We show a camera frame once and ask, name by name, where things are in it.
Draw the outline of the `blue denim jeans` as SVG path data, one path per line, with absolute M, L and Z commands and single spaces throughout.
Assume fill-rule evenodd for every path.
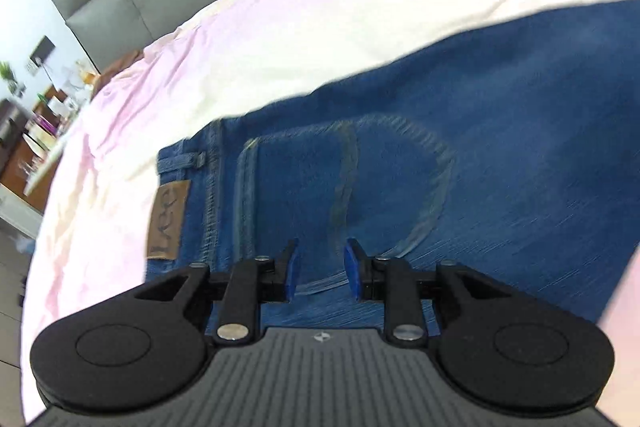
M 639 5 L 462 32 L 160 150 L 146 275 L 298 244 L 268 325 L 378 325 L 343 251 L 454 260 L 590 321 L 639 243 Z

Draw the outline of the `wooden desk with clutter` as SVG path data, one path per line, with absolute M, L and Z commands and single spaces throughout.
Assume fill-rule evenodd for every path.
M 29 55 L 27 72 L 46 75 L 49 84 L 33 106 L 23 101 L 26 86 L 8 62 L 1 64 L 1 221 L 29 239 L 38 235 L 51 183 L 58 168 L 66 133 L 89 103 L 94 70 L 81 61 L 53 72 L 53 42 L 42 38 Z

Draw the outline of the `pink bed sheet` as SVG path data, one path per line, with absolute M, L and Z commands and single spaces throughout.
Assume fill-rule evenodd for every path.
M 139 284 L 152 156 L 220 116 L 305 94 L 462 30 L 601 0 L 218 0 L 146 49 L 70 135 L 26 283 L 21 350 Z

